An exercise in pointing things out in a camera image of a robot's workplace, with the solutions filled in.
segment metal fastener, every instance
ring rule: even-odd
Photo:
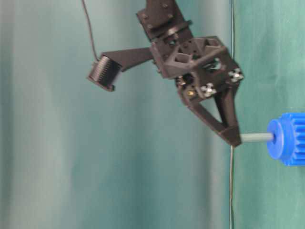
[[[175,40],[177,40],[177,39],[179,39],[179,35],[178,35],[177,33],[175,33],[174,36],[173,36],[173,38],[174,38]]]
[[[184,81],[183,76],[181,76],[181,75],[178,76],[177,82],[181,86],[186,85],[186,82]]]
[[[244,78],[244,76],[239,68],[234,69],[234,71],[231,71],[228,74],[229,74],[229,76],[231,76],[231,81],[233,83],[236,83]]]
[[[188,95],[188,96],[193,96],[194,94],[195,94],[195,93],[194,93],[193,91],[188,91],[188,92],[187,92],[187,95]]]
[[[201,87],[201,90],[203,91],[204,96],[207,98],[217,93],[212,83],[208,83],[206,86]]]

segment gray shaft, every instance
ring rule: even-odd
[[[243,143],[246,142],[268,142],[273,140],[272,133],[254,133],[254,134],[242,134],[241,139]]]

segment teal curtain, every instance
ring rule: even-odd
[[[305,2],[235,0],[236,103],[243,133],[264,132],[284,112],[305,112]],[[305,168],[285,167],[264,143],[236,149],[234,226],[304,228]]]
[[[231,44],[231,3],[178,0]],[[144,0],[87,0],[98,52],[149,43]],[[81,1],[0,0],[0,228],[223,229],[229,151],[150,62],[108,93]]]

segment black cable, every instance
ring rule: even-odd
[[[234,8],[234,0],[231,0],[231,22],[232,22],[232,29],[231,29],[231,56],[235,58],[235,8]]]
[[[97,57],[96,50],[95,50],[92,26],[91,26],[89,14],[88,14],[88,11],[87,11],[86,3],[85,3],[85,0],[81,0],[81,2],[82,2],[82,7],[84,8],[85,15],[86,15],[86,18],[87,18],[87,23],[88,23],[88,28],[89,28],[90,41],[91,41],[91,47],[92,47],[93,55],[94,55],[94,58],[96,59],[96,61],[99,61],[99,58]]]
[[[233,211],[233,165],[234,165],[234,146],[230,147],[230,229],[234,229]]]

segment blue plastic gear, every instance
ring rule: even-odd
[[[267,142],[270,157],[286,166],[305,166],[305,113],[285,113],[271,120],[268,131],[274,135]]]

